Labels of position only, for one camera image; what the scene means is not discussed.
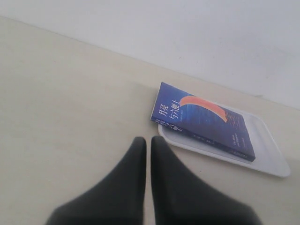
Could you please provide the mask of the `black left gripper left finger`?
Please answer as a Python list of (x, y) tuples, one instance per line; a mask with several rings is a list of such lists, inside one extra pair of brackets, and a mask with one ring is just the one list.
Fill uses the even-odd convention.
[(57, 207), (48, 225), (142, 225), (147, 145), (135, 137), (114, 169), (97, 185)]

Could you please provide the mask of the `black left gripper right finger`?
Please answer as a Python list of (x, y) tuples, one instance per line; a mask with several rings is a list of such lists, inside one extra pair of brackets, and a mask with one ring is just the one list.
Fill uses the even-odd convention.
[(151, 188), (157, 225), (260, 225), (254, 210), (193, 174), (165, 139), (151, 140)]

